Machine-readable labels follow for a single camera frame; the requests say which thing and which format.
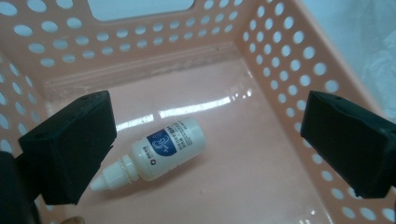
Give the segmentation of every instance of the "bottle nozzle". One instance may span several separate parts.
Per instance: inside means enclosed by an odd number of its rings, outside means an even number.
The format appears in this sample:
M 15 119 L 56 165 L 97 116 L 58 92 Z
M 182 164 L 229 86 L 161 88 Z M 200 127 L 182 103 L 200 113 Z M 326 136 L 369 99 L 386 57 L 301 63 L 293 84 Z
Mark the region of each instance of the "bottle nozzle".
M 139 179 L 139 176 L 134 169 L 134 164 L 131 159 L 125 155 L 121 160 L 107 166 L 103 172 L 91 182 L 91 189 L 95 191 L 117 189 L 137 179 Z

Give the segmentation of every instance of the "white bottle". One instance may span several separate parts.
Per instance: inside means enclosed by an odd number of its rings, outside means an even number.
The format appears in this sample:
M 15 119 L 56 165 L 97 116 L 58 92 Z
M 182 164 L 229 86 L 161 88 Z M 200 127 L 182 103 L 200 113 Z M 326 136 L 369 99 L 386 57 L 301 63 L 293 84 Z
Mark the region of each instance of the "white bottle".
M 205 145 L 195 119 L 177 121 L 134 142 L 128 155 L 107 166 L 91 182 L 91 189 L 117 189 L 139 178 L 153 180 L 200 154 Z

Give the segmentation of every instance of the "blue label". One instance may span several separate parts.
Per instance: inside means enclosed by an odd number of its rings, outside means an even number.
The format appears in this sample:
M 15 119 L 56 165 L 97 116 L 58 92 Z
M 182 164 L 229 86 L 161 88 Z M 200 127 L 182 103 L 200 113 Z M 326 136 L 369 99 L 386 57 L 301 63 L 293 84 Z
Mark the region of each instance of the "blue label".
M 169 134 L 164 130 L 160 130 L 148 136 L 148 141 L 158 155 L 169 157 L 177 153 Z

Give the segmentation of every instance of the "pink plastic basket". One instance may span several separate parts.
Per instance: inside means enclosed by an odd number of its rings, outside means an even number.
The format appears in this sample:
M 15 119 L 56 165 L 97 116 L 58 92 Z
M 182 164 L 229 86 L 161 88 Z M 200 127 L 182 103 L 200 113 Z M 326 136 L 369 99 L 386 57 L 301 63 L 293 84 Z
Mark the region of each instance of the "pink plastic basket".
M 197 119 L 207 151 L 152 182 L 36 201 L 43 223 L 391 223 L 395 191 L 363 200 L 299 135 L 310 90 L 382 114 L 300 1 L 196 0 L 102 22 L 87 1 L 0 1 L 0 141 L 79 97 L 109 90 L 118 138 Z

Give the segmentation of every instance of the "glossy surface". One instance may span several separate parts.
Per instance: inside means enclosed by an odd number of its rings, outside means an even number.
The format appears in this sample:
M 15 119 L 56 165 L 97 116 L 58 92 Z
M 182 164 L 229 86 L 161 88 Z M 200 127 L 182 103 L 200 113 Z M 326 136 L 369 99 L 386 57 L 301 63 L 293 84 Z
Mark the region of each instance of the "glossy surface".
M 118 138 L 103 166 L 128 146 L 185 117 L 206 151 L 151 182 L 83 194 L 67 216 L 87 223 L 331 223 L 276 115 L 243 60 L 110 89 Z

